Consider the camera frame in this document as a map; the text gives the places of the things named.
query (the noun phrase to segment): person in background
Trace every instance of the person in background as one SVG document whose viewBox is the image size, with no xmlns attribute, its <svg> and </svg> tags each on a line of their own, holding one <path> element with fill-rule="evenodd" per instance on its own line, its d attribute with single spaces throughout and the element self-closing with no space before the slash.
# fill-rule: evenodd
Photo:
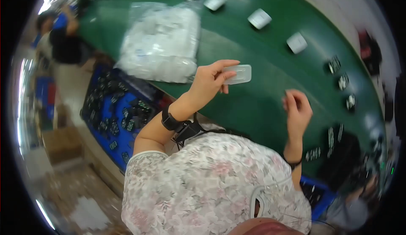
<svg viewBox="0 0 406 235">
<path fill-rule="evenodd" d="M 346 232 L 361 228 L 379 206 L 378 197 L 374 195 L 376 184 L 377 176 L 373 175 L 365 187 L 347 197 L 338 197 L 327 209 L 326 222 Z"/>
<path fill-rule="evenodd" d="M 239 63 L 219 60 L 198 67 L 190 90 L 170 104 L 168 113 L 185 121 L 217 92 L 228 94 L 224 82 L 236 72 L 223 69 Z M 244 137 L 215 132 L 188 139 L 169 157 L 164 145 L 175 132 L 162 123 L 162 112 L 156 115 L 137 135 L 127 164 L 121 218 L 130 231 L 135 235 L 307 234 L 311 207 L 299 182 L 302 138 L 313 112 L 298 90 L 286 90 L 281 105 L 287 112 L 284 158 Z"/>
<path fill-rule="evenodd" d="M 45 11 L 38 16 L 37 29 L 41 35 L 38 50 L 48 60 L 63 64 L 79 66 L 93 56 L 93 50 L 77 35 L 79 22 L 68 5 L 63 5 L 61 13 L 66 17 L 66 24 L 54 28 L 56 13 Z"/>
</svg>

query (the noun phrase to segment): green work surface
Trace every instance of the green work surface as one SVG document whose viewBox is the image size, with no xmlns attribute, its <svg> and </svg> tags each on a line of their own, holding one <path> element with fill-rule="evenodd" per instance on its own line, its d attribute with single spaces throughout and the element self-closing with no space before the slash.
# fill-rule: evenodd
<svg viewBox="0 0 406 235">
<path fill-rule="evenodd" d="M 95 0 L 80 19 L 82 37 L 115 60 L 128 28 L 132 2 L 155 1 L 168 5 L 183 0 Z M 270 24 L 255 29 L 247 20 L 256 9 L 265 10 Z M 327 129 L 343 123 L 358 136 L 361 149 L 371 150 L 371 141 L 385 136 L 383 115 L 370 76 L 361 59 L 341 32 L 305 0 L 227 0 L 215 12 L 201 9 L 201 37 L 198 65 L 220 59 L 240 60 L 252 66 L 252 80 L 232 85 L 230 94 L 217 95 L 200 112 L 218 124 L 243 131 L 258 144 L 282 153 L 286 140 L 286 119 L 281 99 L 286 89 L 303 91 L 312 106 L 313 117 L 303 139 L 304 152 L 324 146 Z M 300 32 L 307 48 L 294 55 L 286 40 Z M 329 73 L 326 61 L 337 55 L 341 69 Z M 347 73 L 350 85 L 338 89 L 338 77 Z M 170 96 L 179 97 L 189 84 L 153 82 Z M 353 114 L 345 99 L 355 94 Z M 303 173 L 314 177 L 323 158 L 303 163 Z"/>
</svg>

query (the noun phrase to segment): plastic bag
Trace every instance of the plastic bag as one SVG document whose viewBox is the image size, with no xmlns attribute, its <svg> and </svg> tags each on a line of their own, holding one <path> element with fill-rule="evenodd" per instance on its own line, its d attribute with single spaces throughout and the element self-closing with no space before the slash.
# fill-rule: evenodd
<svg viewBox="0 0 406 235">
<path fill-rule="evenodd" d="M 196 72 L 200 16 L 196 2 L 167 6 L 133 3 L 115 67 L 154 81 L 187 83 Z"/>
</svg>

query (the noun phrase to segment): floral shirt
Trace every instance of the floral shirt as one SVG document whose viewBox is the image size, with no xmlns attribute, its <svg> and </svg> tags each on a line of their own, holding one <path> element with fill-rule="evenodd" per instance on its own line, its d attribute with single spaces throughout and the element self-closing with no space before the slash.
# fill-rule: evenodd
<svg viewBox="0 0 406 235">
<path fill-rule="evenodd" d="M 310 231 L 310 204 L 277 152 L 243 137 L 206 133 L 170 157 L 159 151 L 133 156 L 121 218 L 136 235 L 227 234 L 254 218 L 255 200 L 257 217 Z"/>
</svg>

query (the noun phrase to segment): woman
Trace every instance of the woman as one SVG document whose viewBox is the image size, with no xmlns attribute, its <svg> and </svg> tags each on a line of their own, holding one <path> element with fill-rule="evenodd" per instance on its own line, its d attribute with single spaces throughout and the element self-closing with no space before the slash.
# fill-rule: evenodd
<svg viewBox="0 0 406 235">
<path fill-rule="evenodd" d="M 185 121 L 228 94 L 222 72 L 237 60 L 198 67 L 190 90 L 168 112 Z M 155 116 L 138 134 L 127 165 L 121 217 L 134 234 L 307 234 L 311 208 L 299 181 L 302 136 L 312 116 L 306 96 L 286 91 L 288 142 L 284 157 L 240 136 L 195 136 L 170 157 L 164 144 L 174 131 Z"/>
</svg>

